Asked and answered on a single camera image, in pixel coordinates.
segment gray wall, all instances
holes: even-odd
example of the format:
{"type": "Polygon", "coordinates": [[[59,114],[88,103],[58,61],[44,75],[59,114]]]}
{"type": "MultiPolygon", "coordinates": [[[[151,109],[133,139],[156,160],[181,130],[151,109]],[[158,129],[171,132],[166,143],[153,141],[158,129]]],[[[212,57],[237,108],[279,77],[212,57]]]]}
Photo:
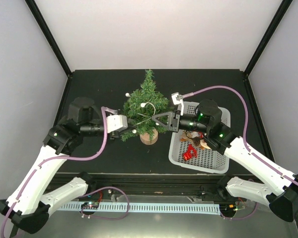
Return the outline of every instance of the gray wall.
{"type": "Polygon", "coordinates": [[[298,173],[298,0],[250,75],[275,160],[298,173]]]}
{"type": "Polygon", "coordinates": [[[17,188],[36,159],[65,82],[25,1],[0,0],[0,199],[17,188]]]}

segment white backdrop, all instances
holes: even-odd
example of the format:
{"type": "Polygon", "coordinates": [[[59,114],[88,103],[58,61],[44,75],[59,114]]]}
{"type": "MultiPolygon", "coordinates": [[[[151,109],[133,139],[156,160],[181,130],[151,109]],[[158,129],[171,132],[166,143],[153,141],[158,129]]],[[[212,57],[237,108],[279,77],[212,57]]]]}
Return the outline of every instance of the white backdrop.
{"type": "Polygon", "coordinates": [[[36,0],[75,69],[245,70],[281,0],[36,0]]]}

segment artificial christmas tree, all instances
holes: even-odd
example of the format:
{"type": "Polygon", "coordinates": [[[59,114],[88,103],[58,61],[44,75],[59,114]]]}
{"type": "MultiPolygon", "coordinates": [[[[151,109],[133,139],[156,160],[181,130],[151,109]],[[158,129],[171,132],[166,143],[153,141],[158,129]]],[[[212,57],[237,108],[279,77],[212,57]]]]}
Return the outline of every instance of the artificial christmas tree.
{"type": "Polygon", "coordinates": [[[132,94],[126,93],[129,97],[124,104],[123,114],[128,118],[128,124],[135,127],[135,130],[122,134],[121,139],[140,135],[145,144],[153,144],[157,140],[158,132],[166,132],[162,126],[156,125],[151,116],[173,110],[169,107],[169,100],[162,93],[156,91],[156,84],[153,81],[153,71],[146,70],[144,82],[141,89],[136,89],[132,94]]]}

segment white wall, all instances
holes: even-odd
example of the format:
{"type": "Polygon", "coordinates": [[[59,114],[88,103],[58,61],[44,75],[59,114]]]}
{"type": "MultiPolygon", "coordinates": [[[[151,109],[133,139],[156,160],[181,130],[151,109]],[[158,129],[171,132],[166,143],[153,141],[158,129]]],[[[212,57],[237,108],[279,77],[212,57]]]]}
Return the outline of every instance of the white wall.
{"type": "Polygon", "coordinates": [[[239,68],[281,0],[36,0],[70,68],[239,68]]]}
{"type": "Polygon", "coordinates": [[[17,188],[36,159],[65,82],[25,1],[0,0],[0,199],[17,188]]]}
{"type": "Polygon", "coordinates": [[[277,163],[298,173],[298,0],[250,75],[277,163]]]}

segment gray floor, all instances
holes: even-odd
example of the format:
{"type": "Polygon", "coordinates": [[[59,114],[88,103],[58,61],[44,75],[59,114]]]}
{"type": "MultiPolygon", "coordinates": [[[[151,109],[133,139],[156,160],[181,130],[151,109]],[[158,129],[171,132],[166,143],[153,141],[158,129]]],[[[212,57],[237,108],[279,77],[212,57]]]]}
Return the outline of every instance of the gray floor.
{"type": "MultiPolygon", "coordinates": [[[[239,211],[244,216],[254,204],[239,211]]],[[[120,214],[106,213],[107,217],[120,214]]],[[[247,220],[228,221],[216,215],[130,213],[120,221],[82,218],[58,211],[38,233],[25,238],[298,238],[295,223],[286,223],[264,206],[247,220]]]]}

